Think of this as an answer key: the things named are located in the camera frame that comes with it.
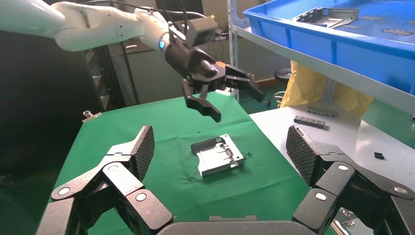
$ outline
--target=black cabinet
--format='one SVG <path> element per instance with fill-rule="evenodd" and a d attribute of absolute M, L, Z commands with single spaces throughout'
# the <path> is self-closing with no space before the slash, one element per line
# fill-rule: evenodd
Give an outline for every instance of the black cabinet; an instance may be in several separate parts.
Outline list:
<path fill-rule="evenodd" d="M 63 163 L 82 113 L 125 107 L 108 47 L 0 31 L 0 175 Z"/>

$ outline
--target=blue bin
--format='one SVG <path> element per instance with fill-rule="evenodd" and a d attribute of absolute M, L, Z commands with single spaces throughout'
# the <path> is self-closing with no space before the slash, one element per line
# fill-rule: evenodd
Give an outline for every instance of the blue bin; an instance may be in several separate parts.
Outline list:
<path fill-rule="evenodd" d="M 290 19 L 316 7 L 358 8 L 360 28 L 325 28 Z M 252 33 L 415 94 L 415 0 L 274 0 L 244 11 Z M 379 21 L 363 16 L 381 17 Z"/>

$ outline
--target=white table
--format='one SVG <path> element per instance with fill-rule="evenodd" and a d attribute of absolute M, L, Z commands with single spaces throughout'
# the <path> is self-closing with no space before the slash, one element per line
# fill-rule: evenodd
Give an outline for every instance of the white table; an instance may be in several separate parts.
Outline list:
<path fill-rule="evenodd" d="M 307 112 L 309 106 L 330 109 L 339 114 L 337 117 L 311 114 Z M 294 123 L 296 115 L 322 120 L 329 126 L 329 131 L 325 131 L 300 125 L 312 139 L 337 145 L 358 165 L 406 185 L 415 191 L 415 150 L 332 103 L 318 101 L 251 114 L 250 117 L 295 168 L 288 157 L 285 143 L 288 128 L 292 125 L 298 125 Z M 386 160 L 375 158 L 374 152 L 382 153 Z M 355 227 L 349 230 L 352 234 L 370 234 L 370 230 L 365 228 L 360 221 L 356 221 Z"/>

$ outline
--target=desk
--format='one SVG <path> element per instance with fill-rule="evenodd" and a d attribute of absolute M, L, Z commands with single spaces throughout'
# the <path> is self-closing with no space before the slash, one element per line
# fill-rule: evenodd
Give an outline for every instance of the desk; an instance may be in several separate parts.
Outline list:
<path fill-rule="evenodd" d="M 206 221 L 210 215 L 291 220 L 309 188 L 231 96 L 209 93 L 222 113 L 214 122 L 186 108 L 182 97 L 105 112 L 85 123 L 55 187 L 95 167 L 112 145 L 131 141 L 152 125 L 156 148 L 144 184 L 172 212 L 174 221 Z M 201 178 L 192 143 L 229 134 L 244 155 L 243 167 Z M 131 234 L 114 210 L 91 235 Z"/>

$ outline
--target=robotic hand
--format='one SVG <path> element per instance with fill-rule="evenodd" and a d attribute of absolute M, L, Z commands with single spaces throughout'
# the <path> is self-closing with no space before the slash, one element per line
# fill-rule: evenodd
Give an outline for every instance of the robotic hand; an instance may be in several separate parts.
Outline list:
<path fill-rule="evenodd" d="M 3 0 L 0 3 L 0 30 L 54 38 L 68 51 L 87 50 L 139 37 L 150 48 L 162 52 L 166 61 L 183 77 L 187 107 L 211 116 L 216 122 L 220 121 L 221 114 L 206 100 L 209 91 L 238 88 L 246 90 L 258 102 L 264 100 L 265 95 L 249 74 L 229 65 L 218 65 L 197 47 L 214 37 L 216 24 L 213 19 L 191 20 L 184 35 L 170 26 L 159 11 L 139 7 L 134 13 L 127 13 L 109 6 L 71 2 L 49 6 L 42 0 Z M 198 98 L 192 96 L 199 92 Z"/>

